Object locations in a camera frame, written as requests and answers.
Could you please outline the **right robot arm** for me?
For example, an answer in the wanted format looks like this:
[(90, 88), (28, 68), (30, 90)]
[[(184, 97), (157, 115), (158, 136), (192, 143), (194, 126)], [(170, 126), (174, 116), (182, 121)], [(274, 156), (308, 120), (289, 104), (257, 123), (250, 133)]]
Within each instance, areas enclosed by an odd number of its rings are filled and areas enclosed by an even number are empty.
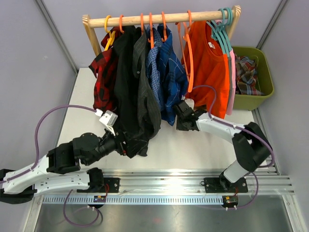
[(246, 174), (263, 168), (262, 163), (269, 156), (274, 157), (269, 141), (254, 122), (233, 124), (205, 110), (195, 111), (184, 100), (175, 104), (173, 110), (177, 115), (177, 130), (207, 132), (233, 145), (236, 160), (219, 177), (210, 182), (205, 179), (205, 191), (233, 192)]

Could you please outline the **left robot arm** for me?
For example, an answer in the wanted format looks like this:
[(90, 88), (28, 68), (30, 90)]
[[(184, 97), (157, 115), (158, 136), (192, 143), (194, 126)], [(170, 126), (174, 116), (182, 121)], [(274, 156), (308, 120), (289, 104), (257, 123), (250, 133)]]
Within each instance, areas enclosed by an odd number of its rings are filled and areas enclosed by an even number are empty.
[(58, 191), (100, 192), (106, 188), (103, 171), (91, 168), (81, 172), (81, 165), (91, 165), (114, 151), (124, 156), (128, 154), (127, 142), (120, 135), (106, 132), (103, 137), (97, 137), (85, 133), (50, 150), (35, 167), (18, 171), (2, 169), (0, 200), (22, 204)]

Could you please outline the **orange hanger of plaid shirt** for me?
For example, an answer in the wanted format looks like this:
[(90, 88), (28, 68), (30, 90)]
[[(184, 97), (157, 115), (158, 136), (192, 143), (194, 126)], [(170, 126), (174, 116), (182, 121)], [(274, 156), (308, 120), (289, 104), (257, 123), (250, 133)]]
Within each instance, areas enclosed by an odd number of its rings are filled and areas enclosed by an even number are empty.
[[(187, 76), (187, 79), (188, 79), (187, 92), (191, 93), (192, 90), (193, 90), (193, 84), (194, 84), (194, 61), (193, 61), (191, 41), (190, 41), (190, 37), (189, 37), (189, 29), (192, 25), (192, 15), (191, 15), (190, 10), (188, 10), (187, 13), (188, 13), (188, 18), (189, 18), (189, 26), (187, 26), (186, 23), (183, 22), (183, 26), (184, 26), (184, 35), (183, 36), (181, 35), (181, 23), (177, 22), (177, 23), (175, 23), (175, 25), (177, 26), (177, 30), (178, 30), (178, 36), (179, 36), (179, 41), (180, 41), (182, 55), (183, 55), (182, 60), (183, 60), (184, 68), (185, 68), (185, 71), (186, 71), (186, 76)], [(190, 60), (190, 62), (189, 62), (190, 71), (188, 71), (188, 68), (187, 68), (182, 40), (186, 41), (186, 44), (187, 44), (187, 47), (188, 47), (189, 60)]]

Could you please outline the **brown red plaid shirt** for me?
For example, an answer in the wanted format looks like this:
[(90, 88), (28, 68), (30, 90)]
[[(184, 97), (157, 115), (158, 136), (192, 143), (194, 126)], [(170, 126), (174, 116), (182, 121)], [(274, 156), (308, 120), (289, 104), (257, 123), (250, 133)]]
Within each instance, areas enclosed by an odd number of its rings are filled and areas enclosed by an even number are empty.
[(264, 96), (258, 81), (258, 57), (235, 55), (236, 94)]

